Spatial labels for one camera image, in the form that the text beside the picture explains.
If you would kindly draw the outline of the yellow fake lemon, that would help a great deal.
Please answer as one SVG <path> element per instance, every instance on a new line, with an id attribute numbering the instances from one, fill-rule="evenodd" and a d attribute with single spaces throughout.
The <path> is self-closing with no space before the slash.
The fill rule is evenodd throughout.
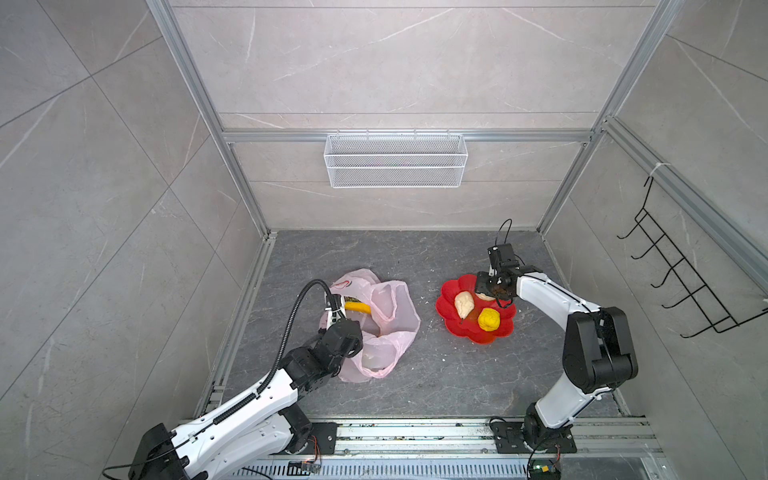
<path id="1" fill-rule="evenodd" d="M 483 331 L 497 331 L 501 326 L 501 315 L 495 309 L 484 308 L 477 317 L 477 324 Z"/>

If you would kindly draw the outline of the beige fake potato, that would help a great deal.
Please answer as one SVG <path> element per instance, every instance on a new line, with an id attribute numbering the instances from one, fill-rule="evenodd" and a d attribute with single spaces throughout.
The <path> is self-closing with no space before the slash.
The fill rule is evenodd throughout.
<path id="1" fill-rule="evenodd" d="M 460 319 L 466 319 L 475 308 L 474 296 L 469 291 L 462 291 L 454 298 L 454 308 Z"/>

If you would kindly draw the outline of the pink plastic bag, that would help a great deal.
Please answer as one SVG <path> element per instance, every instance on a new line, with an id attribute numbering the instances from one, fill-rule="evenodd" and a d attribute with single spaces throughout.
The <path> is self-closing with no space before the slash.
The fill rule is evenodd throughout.
<path id="1" fill-rule="evenodd" d="M 344 361 L 338 378 L 346 383 L 364 383 L 387 377 L 413 344 L 421 319 L 408 286 L 399 280 L 380 281 L 368 269 L 358 269 L 330 286 L 347 302 L 361 303 L 370 311 L 347 312 L 362 330 L 363 348 Z"/>

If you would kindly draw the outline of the red flower-shaped plastic bowl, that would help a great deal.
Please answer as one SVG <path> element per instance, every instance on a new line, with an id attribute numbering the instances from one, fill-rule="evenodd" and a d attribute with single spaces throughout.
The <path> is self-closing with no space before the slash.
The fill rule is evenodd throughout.
<path id="1" fill-rule="evenodd" d="M 475 294 L 475 275 L 463 275 L 458 279 L 445 282 L 441 287 L 440 297 L 436 302 L 436 311 L 443 319 L 447 330 L 454 336 L 468 338 L 477 344 L 491 344 L 497 338 L 508 337 L 514 330 L 514 317 L 517 308 L 512 302 L 497 302 Z M 462 320 L 454 308 L 455 296 L 469 291 L 474 296 L 475 308 L 470 315 Z M 501 315 L 501 326 L 497 331 L 486 332 L 479 328 L 477 317 L 484 308 L 497 310 Z"/>

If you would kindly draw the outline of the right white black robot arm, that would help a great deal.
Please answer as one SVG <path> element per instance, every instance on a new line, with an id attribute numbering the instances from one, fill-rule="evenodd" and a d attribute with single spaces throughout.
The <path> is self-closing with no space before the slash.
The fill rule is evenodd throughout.
<path id="1" fill-rule="evenodd" d="M 534 266 L 522 264 L 511 244 L 488 248 L 490 267 L 477 275 L 475 292 L 507 306 L 524 300 L 564 331 L 563 374 L 526 411 L 522 438 L 531 450 L 570 432 L 577 415 L 600 395 L 635 378 L 639 365 L 629 321 L 617 307 L 578 297 Z"/>

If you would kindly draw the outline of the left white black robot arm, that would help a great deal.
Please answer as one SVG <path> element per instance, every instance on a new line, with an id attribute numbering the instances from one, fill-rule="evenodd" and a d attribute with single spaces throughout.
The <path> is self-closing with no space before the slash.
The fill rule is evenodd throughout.
<path id="1" fill-rule="evenodd" d="M 340 373 L 363 346 L 345 300 L 331 294 L 327 326 L 316 339 L 289 351 L 266 375 L 217 409 L 171 430 L 160 423 L 140 441 L 129 479 L 220 479 L 248 461 L 305 447 L 312 423 L 298 407 L 305 394 Z"/>

